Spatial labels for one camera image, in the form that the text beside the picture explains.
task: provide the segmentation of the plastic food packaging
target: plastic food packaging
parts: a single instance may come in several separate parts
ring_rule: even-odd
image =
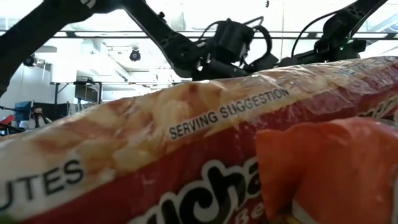
[[[193,82],[0,138],[0,214],[19,223],[265,223],[254,137],[382,116],[398,58]]]
[[[303,123],[286,131],[259,131],[256,150],[270,219],[289,224],[397,223],[394,127],[358,117]]]

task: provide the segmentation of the clear plastic wrap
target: clear plastic wrap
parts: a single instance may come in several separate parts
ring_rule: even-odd
[[[398,105],[398,58],[193,82],[0,138],[0,213],[20,223],[265,223],[254,136]]]
[[[259,131],[256,150],[270,220],[397,223],[398,130],[390,124],[357,117]]]

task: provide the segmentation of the white wall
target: white wall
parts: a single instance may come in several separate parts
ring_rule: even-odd
[[[29,68],[21,65],[11,79],[7,92],[0,98],[0,105],[8,108],[15,107],[15,103],[34,100],[39,103],[54,103],[55,85],[50,84],[50,72],[39,67]],[[73,101],[74,86],[66,87],[58,96],[59,103]],[[0,110],[0,119],[14,112]]]

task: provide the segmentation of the monitor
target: monitor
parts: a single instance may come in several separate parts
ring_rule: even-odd
[[[16,103],[15,104],[16,112],[14,113],[15,121],[21,122],[21,121],[30,120],[30,110],[31,109],[32,109],[31,101]]]

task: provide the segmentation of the ceiling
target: ceiling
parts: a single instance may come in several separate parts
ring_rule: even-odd
[[[0,30],[6,30],[13,26],[40,2],[41,0],[0,0]],[[266,7],[266,0],[247,0],[245,4],[242,4],[241,1],[227,0],[147,0],[148,5],[155,12],[163,11],[165,13],[167,23],[174,30],[197,32],[203,31],[208,24],[217,20],[224,20],[227,17],[244,22],[257,16],[266,18],[263,25],[270,31],[300,31],[314,18],[339,9],[351,2],[353,1],[270,0],[269,7]],[[382,21],[393,15],[398,15],[397,12],[398,0],[389,0],[368,19],[360,31],[371,31]],[[322,27],[323,22],[321,21],[311,26],[308,31],[321,31]],[[123,31],[141,31],[122,10],[109,14],[96,14],[87,21],[66,26],[64,30],[117,31],[120,35],[123,35]],[[129,79],[133,79],[132,82],[137,80],[140,82],[164,82],[167,80],[178,82],[181,80],[170,69],[170,65],[165,61],[161,51],[149,39],[96,39],[94,42],[96,46],[98,46],[98,43],[103,44],[106,51],[100,51],[106,52],[107,57],[117,67],[119,66],[118,68],[126,72]],[[313,43],[314,40],[301,40],[297,46],[297,53],[312,48]],[[274,40],[272,53],[279,58],[286,57],[291,51],[292,44],[293,40]],[[132,62],[129,59],[132,49],[139,49],[140,61]],[[266,49],[266,45],[263,40],[255,40],[251,49],[249,61],[261,56]],[[92,63],[103,65],[110,62],[108,59],[101,58]],[[78,74],[98,75],[98,72],[93,72],[93,70],[95,69],[86,69]],[[99,73],[103,73],[100,76],[107,82],[121,81],[120,77],[108,70]],[[130,87],[107,86],[107,88],[128,90]]]

